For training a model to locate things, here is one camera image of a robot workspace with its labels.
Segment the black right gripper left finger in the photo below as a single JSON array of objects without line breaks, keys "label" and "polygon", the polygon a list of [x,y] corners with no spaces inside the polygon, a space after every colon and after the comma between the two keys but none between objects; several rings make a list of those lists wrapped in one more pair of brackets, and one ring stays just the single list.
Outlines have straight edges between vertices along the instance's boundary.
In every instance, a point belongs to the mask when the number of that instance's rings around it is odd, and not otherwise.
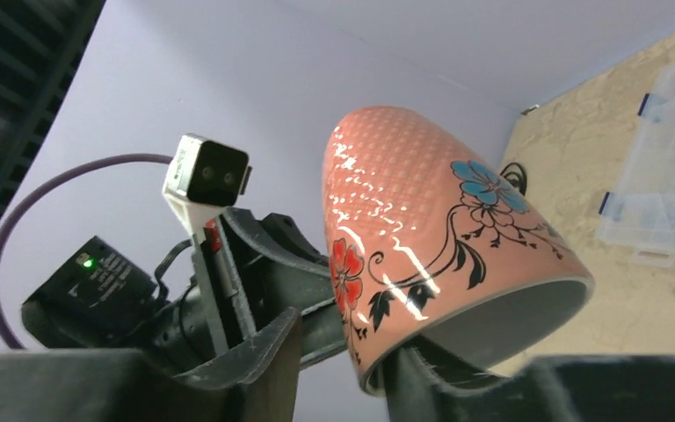
[{"label": "black right gripper left finger", "polygon": [[180,375],[130,349],[0,353],[0,421],[290,421],[301,314]]}]

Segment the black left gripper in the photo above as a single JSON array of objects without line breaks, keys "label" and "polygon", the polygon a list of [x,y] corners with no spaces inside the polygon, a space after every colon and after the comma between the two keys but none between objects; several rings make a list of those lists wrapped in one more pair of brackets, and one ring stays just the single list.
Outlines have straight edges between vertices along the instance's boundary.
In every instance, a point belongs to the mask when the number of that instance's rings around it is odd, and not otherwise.
[{"label": "black left gripper", "polygon": [[215,357],[288,308],[301,313],[302,367],[345,351],[327,258],[292,218],[271,213],[259,220],[249,210],[231,207],[193,234],[192,247]]}]

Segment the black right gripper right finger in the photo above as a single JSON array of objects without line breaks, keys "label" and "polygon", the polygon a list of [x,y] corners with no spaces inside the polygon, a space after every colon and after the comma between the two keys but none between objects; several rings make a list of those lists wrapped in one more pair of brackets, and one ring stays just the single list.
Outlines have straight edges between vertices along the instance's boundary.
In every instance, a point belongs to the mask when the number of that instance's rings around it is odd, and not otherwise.
[{"label": "black right gripper right finger", "polygon": [[675,355],[554,355],[511,377],[425,338],[381,364],[393,421],[675,421]]}]

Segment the pink flowered mug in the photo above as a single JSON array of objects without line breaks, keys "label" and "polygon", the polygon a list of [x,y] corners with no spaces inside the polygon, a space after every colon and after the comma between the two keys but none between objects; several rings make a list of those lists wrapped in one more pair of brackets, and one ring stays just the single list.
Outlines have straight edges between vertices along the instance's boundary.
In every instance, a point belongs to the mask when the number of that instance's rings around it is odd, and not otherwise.
[{"label": "pink flowered mug", "polygon": [[566,324],[595,281],[567,241],[472,149],[423,115],[348,113],[323,159],[323,221],[360,388],[414,338],[488,369]]}]

